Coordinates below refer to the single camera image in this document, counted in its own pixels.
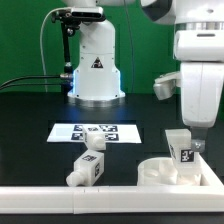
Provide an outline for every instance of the white paper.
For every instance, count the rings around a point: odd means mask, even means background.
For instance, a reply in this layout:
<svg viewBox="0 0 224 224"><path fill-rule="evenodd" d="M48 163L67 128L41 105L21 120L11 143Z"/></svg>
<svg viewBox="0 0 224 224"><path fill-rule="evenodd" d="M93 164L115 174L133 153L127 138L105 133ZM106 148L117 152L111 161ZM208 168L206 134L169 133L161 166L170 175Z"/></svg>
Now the white paper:
<svg viewBox="0 0 224 224"><path fill-rule="evenodd" d="M84 124L55 124L47 139L47 142L83 142L83 125ZM108 143L141 143L136 125L98 125L105 132L105 140Z"/></svg>

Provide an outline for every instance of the black table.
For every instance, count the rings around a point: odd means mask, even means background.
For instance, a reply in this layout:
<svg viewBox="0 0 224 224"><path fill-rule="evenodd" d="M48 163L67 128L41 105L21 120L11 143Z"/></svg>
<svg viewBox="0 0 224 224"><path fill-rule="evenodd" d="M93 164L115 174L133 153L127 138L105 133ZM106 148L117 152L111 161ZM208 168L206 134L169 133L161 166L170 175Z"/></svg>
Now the black table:
<svg viewBox="0 0 224 224"><path fill-rule="evenodd" d="M70 105L60 93L0 94L0 186L66 186L83 143L47 143L55 123L136 124L142 144L107 144L105 171L95 185L135 186L137 166L169 156L165 129L186 128L180 97L128 94L123 105L90 109ZM224 181L224 121L209 130L202 154ZM222 213L0 215L0 223L223 223Z"/></svg>

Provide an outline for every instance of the background wall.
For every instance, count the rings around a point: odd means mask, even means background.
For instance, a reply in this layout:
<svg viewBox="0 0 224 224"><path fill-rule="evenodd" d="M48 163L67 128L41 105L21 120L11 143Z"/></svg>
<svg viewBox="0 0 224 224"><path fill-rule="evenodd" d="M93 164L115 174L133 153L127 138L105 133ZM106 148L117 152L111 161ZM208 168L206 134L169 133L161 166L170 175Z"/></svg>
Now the background wall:
<svg viewBox="0 0 224 224"><path fill-rule="evenodd" d="M65 6L60 0L1 1L0 21L0 83L23 75L42 75L39 36L45 15ZM153 24L141 11L139 1L128 6L133 37L134 65L131 41L124 7L105 7L107 19L116 29L116 65L122 74L122 89L129 93L135 68L134 92L152 93L154 79L160 74L179 69L173 60L173 26ZM70 39L74 68L78 65L79 35ZM44 53L47 74L63 72L63 48L60 24L47 21L44 31ZM44 87L20 87L5 91L45 91ZM60 91L60 87L49 87ZM221 105L220 114L224 115Z"/></svg>

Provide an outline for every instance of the white cube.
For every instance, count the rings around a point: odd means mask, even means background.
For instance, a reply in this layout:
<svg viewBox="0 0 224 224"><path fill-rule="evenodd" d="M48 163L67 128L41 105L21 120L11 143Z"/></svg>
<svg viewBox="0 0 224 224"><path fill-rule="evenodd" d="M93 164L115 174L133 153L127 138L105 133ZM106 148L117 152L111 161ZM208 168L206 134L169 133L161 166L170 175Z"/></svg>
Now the white cube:
<svg viewBox="0 0 224 224"><path fill-rule="evenodd" d="M88 149L106 149L105 133L99 125L83 125L83 140Z"/></svg>

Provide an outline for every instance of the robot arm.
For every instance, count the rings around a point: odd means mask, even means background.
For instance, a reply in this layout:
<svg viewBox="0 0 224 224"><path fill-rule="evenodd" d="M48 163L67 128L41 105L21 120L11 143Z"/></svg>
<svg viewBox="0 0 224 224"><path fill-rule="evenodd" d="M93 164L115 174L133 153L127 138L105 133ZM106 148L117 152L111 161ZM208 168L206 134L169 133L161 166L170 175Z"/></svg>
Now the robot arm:
<svg viewBox="0 0 224 224"><path fill-rule="evenodd" d="M173 93L173 80L178 82L183 122L192 130L191 149L203 152L224 82L224 2L141 0L141 5L153 22L176 24L174 55L182 62L180 73L157 79L154 89L166 98Z"/></svg>

